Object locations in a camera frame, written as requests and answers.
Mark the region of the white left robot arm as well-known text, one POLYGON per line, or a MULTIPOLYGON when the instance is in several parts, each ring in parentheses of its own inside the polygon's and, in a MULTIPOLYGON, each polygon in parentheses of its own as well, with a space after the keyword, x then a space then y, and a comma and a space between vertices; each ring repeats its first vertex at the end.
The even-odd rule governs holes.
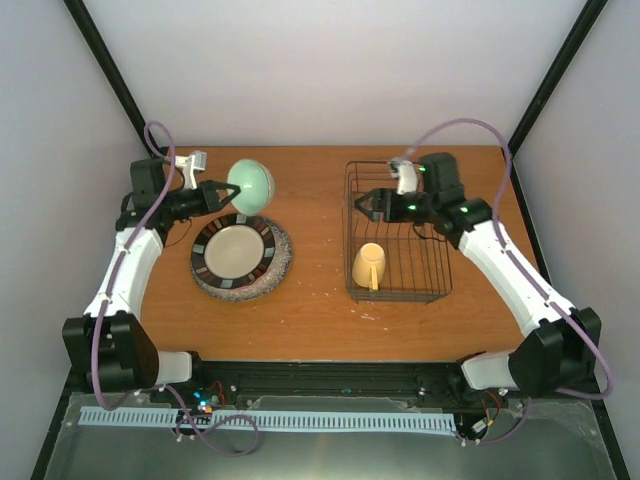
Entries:
POLYGON ((201 400, 208 378, 194 368, 194 352, 162 352, 141 325, 144 294, 168 233, 178 221, 220 211, 229 204, 221 192, 237 196, 239 187, 206 180, 196 174, 206 167, 206 155, 194 151, 176 159, 181 188, 165 192, 165 162, 135 161, 130 167, 132 191, 121 204, 115 248, 99 290, 80 317, 62 329, 71 372, 86 391, 98 381, 104 392, 147 389, 172 384, 186 402, 201 400))

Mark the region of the yellow mug white inside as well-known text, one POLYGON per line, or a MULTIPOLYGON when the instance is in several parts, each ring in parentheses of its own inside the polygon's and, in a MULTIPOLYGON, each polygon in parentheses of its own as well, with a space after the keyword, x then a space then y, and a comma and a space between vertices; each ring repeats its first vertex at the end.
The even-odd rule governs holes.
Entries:
POLYGON ((352 279, 360 287, 378 291, 386 269, 386 254, 381 245, 365 243, 356 253, 352 279))

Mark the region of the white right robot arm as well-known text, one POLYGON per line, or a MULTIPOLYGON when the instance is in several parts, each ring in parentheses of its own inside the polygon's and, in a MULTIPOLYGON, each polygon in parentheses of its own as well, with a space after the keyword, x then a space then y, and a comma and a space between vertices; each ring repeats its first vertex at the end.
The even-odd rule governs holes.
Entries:
POLYGON ((373 222, 433 226, 486 277, 523 336, 511 352, 464 360, 460 370, 467 386, 533 398, 553 392, 585 397, 575 387, 600 361, 597 313, 577 309, 541 276, 509 237, 495 204, 466 197, 453 155, 429 154, 418 162, 396 158, 390 174, 396 186, 373 188, 356 197, 354 207, 373 222))

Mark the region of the light green ceramic bowl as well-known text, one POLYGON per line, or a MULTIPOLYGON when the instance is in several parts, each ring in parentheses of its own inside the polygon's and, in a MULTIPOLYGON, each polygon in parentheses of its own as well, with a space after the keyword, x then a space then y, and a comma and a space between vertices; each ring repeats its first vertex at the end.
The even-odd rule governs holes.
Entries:
POLYGON ((275 196, 275 181, 262 163, 253 159, 241 159, 234 163, 227 175, 227 182, 240 188, 231 201, 242 214, 260 213, 275 196))

